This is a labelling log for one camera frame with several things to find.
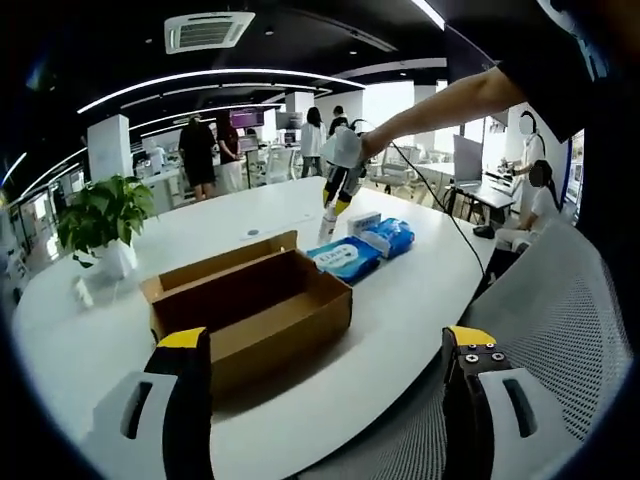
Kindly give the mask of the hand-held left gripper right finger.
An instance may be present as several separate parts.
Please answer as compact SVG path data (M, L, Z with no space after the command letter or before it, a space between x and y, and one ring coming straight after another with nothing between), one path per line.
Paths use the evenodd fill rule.
M445 479L545 479L568 457L555 395L488 333L442 331Z

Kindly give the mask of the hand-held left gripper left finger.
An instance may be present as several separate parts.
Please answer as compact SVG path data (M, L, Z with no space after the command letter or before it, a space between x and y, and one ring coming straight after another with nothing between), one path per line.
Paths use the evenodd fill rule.
M98 402L82 452L105 479L211 479L210 380L207 329L168 335Z

